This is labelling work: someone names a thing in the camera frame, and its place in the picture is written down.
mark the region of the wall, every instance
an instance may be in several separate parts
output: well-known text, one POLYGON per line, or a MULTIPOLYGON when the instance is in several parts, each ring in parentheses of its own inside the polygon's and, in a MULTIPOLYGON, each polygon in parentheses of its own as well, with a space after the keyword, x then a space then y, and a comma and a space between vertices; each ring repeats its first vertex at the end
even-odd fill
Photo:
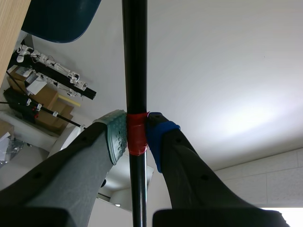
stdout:
POLYGON ((132 191, 130 188, 116 191, 110 198, 112 204, 120 204, 120 208, 132 211, 132 191))
POLYGON ((303 207, 303 149, 215 171, 242 199, 260 207, 303 207))
POLYGON ((26 144, 12 161, 0 169, 0 190, 23 177, 35 166, 47 159, 48 152, 37 147, 28 147, 26 144))
POLYGON ((88 227, 133 227, 132 213, 96 199, 88 227))

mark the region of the metal rod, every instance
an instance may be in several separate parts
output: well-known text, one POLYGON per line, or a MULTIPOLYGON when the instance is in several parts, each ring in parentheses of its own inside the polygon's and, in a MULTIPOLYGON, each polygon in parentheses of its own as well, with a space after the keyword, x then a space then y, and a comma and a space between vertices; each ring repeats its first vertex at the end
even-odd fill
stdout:
MULTIPOLYGON (((146 112, 147 0, 122 0, 128 114, 146 112)), ((146 153, 130 155, 133 226, 146 227, 146 153)))
POLYGON ((146 227, 146 152, 129 155, 131 173, 133 226, 146 227))
POLYGON ((147 0, 122 0, 127 113, 146 112, 147 0))

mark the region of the screw hole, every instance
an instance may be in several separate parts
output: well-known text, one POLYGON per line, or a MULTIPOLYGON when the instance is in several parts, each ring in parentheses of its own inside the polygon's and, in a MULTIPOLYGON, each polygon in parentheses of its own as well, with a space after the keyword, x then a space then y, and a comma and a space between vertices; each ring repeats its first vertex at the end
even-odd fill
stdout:
POLYGON ((41 178, 41 177, 42 177, 42 173, 41 173, 41 172, 35 173, 35 174, 33 175, 33 178, 34 178, 34 179, 39 179, 39 178, 41 178))
POLYGON ((208 181, 209 177, 207 175, 203 174, 201 176, 201 179, 204 180, 204 181, 208 181))

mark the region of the wooden panel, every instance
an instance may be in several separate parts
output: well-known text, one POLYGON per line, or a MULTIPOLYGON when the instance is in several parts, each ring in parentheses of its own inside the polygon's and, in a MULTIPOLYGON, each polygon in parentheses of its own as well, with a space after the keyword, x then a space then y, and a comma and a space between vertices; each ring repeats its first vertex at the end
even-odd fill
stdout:
POLYGON ((0 85, 29 4, 30 0, 0 0, 0 85))

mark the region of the white cable clip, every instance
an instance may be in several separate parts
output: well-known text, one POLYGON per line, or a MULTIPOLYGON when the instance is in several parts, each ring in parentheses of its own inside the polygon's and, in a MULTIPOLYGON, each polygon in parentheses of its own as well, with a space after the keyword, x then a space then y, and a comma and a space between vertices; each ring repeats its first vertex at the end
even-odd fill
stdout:
POLYGON ((42 105, 39 103, 38 105, 37 105, 37 111, 40 111, 41 110, 41 107, 42 107, 42 105))
POLYGON ((29 99, 27 100, 27 105, 30 105, 31 102, 32 102, 32 100, 29 98, 29 99))

